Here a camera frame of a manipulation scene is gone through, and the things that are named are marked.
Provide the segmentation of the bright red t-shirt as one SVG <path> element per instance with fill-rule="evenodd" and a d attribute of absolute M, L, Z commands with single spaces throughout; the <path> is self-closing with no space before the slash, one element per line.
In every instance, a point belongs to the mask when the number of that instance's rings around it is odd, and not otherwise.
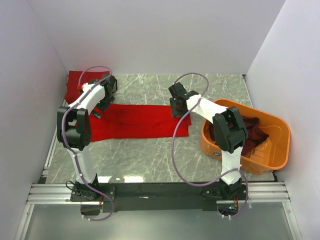
<path fill-rule="evenodd" d="M 172 117 L 169 105 L 111 104 L 107 110 L 90 114 L 92 142 L 107 139 L 150 139 L 172 137 L 180 117 Z"/>

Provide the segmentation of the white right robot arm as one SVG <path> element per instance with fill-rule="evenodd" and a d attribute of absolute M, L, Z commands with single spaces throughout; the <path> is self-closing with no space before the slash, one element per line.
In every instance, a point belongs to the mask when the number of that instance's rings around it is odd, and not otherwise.
<path fill-rule="evenodd" d="M 196 91 L 187 92 L 180 83 L 174 83 L 168 88 L 171 98 L 170 107 L 174 117 L 181 117 L 172 136 L 171 160 L 174 170 L 186 184 L 194 187 L 206 187 L 219 181 L 219 193 L 222 198 L 230 200 L 237 194 L 242 185 L 240 167 L 241 153 L 248 137 L 248 132 L 239 109 L 235 106 L 218 105 Z M 191 112 L 198 114 L 213 125 L 215 144 L 222 155 L 221 175 L 216 180 L 196 184 L 187 181 L 180 173 L 175 163 L 174 144 L 178 128 L 184 118 Z"/>

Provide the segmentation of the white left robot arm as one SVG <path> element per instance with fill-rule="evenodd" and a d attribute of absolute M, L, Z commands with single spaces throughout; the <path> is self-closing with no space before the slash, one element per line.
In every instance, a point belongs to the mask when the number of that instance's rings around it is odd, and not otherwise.
<path fill-rule="evenodd" d="M 100 195 L 100 188 L 93 184 L 97 174 L 87 148 L 92 140 L 90 114 L 95 108 L 105 111 L 115 99 L 113 93 L 117 89 L 115 76 L 104 74 L 102 79 L 84 83 L 80 87 L 80 96 L 68 106 L 59 107 L 57 111 L 57 140 L 71 156 L 76 182 L 86 184 L 82 195 L 88 201 L 94 201 Z"/>

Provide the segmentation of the folded dark red shirt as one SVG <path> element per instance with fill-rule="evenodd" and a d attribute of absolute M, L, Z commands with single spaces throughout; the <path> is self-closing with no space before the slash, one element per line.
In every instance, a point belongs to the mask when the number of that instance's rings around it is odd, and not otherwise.
<path fill-rule="evenodd" d="M 66 83 L 66 94 L 65 94 L 65 101 L 68 104 L 73 103 L 80 95 L 80 90 L 78 88 L 79 85 L 79 78 L 83 72 L 82 71 L 74 71 L 71 70 L 69 71 L 68 74 L 68 80 Z M 98 71 L 98 72 L 93 72 L 93 71 L 87 71 L 82 79 L 81 79 L 81 84 L 88 83 L 89 81 L 93 79 L 101 79 L 104 74 L 109 74 L 109 71 Z"/>

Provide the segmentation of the maroon crumpled shirt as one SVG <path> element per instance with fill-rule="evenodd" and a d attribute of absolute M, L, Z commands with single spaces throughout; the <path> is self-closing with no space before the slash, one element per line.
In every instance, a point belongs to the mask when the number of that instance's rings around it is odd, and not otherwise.
<path fill-rule="evenodd" d="M 242 116 L 243 124 L 247 131 L 244 147 L 241 155 L 248 156 L 254 148 L 267 140 L 269 134 L 259 128 L 260 119 L 258 117 Z"/>

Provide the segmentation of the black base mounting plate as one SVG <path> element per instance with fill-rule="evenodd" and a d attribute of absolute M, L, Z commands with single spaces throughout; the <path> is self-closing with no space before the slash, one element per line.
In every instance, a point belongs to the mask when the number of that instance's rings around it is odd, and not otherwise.
<path fill-rule="evenodd" d="M 99 183 L 98 190 L 108 197 L 102 197 L 84 184 L 76 183 L 71 191 L 70 201 L 87 202 L 81 208 L 82 214 L 98 215 L 118 211 L 155 210 L 202 210 L 217 211 L 218 202 L 245 200 L 247 189 L 244 184 L 228 187 L 222 182 L 209 186 L 195 187 L 183 182 L 167 183 Z"/>

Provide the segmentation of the orange plastic basket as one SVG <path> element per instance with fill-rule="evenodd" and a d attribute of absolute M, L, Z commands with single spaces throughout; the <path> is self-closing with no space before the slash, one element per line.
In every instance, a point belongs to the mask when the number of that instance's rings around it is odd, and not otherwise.
<path fill-rule="evenodd" d="M 281 118 L 250 106 L 226 99 L 216 99 L 214 103 L 237 107 L 245 117 L 259 118 L 258 127 L 269 137 L 241 157 L 241 169 L 252 174 L 261 175 L 283 168 L 288 162 L 291 130 Z"/>

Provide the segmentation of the aluminium frame rail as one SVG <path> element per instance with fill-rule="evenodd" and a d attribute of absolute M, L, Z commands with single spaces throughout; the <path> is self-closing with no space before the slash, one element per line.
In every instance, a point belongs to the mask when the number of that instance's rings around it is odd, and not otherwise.
<path fill-rule="evenodd" d="M 63 184 L 32 184 L 26 204 L 62 205 L 69 204 L 72 191 Z"/>

